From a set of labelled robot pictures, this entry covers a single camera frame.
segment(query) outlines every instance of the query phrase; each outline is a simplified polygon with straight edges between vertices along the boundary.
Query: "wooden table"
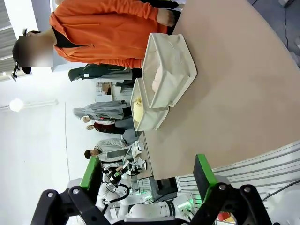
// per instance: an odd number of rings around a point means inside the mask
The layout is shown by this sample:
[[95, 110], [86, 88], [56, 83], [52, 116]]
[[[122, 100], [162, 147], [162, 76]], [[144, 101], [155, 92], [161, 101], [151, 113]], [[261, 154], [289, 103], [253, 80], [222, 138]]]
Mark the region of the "wooden table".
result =
[[150, 163], [150, 159], [149, 159], [149, 153], [148, 153], [148, 149], [147, 149], [146, 138], [145, 138], [144, 133], [141, 134], [139, 141], [144, 144], [145, 150], [143, 150], [142, 153], [138, 157], [141, 157], [142, 160], [146, 160], [147, 170], [143, 169], [142, 172], [139, 175], [137, 175], [138, 180], [153, 176], [152, 167], [151, 167], [151, 163]]
[[246, 0], [188, 0], [179, 33], [198, 76], [145, 132], [156, 180], [192, 173], [197, 153], [221, 167], [300, 138], [299, 69]]

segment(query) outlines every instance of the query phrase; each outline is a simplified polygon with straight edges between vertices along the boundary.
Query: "fabric storage bin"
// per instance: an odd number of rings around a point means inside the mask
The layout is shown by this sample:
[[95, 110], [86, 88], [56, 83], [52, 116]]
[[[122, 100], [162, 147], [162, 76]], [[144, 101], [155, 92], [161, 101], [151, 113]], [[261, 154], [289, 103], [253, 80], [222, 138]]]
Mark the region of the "fabric storage bin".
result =
[[[174, 107], [196, 75], [193, 58], [181, 34], [150, 34], [142, 68], [150, 108]], [[160, 81], [155, 92], [156, 76], [160, 76]]]
[[135, 99], [141, 97], [143, 115], [140, 122], [133, 120], [136, 131], [158, 129], [169, 112], [169, 108], [150, 109], [146, 100], [142, 78], [137, 78], [133, 87], [130, 105], [134, 117]]

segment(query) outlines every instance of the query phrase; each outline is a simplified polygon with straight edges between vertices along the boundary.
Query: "orange jacket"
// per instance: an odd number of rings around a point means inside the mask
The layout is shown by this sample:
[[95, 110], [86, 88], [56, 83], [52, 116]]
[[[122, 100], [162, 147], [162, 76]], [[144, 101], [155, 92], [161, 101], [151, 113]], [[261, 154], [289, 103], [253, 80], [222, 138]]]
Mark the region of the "orange jacket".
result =
[[139, 0], [65, 0], [50, 16], [50, 25], [70, 42], [58, 48], [71, 62], [140, 68], [150, 33], [166, 33], [156, 22], [158, 8]]

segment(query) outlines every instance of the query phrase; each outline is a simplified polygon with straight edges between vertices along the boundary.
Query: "folded towel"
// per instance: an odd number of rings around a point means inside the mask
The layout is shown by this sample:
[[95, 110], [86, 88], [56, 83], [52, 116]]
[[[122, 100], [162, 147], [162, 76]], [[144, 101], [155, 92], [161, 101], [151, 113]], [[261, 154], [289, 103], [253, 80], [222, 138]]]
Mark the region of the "folded towel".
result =
[[144, 114], [142, 98], [137, 97], [133, 106], [133, 119], [140, 123]]
[[162, 78], [163, 78], [163, 68], [162, 68], [162, 65], [160, 64], [159, 68], [157, 69], [157, 72], [155, 74], [154, 81], [152, 83], [152, 90], [154, 92], [157, 92]]

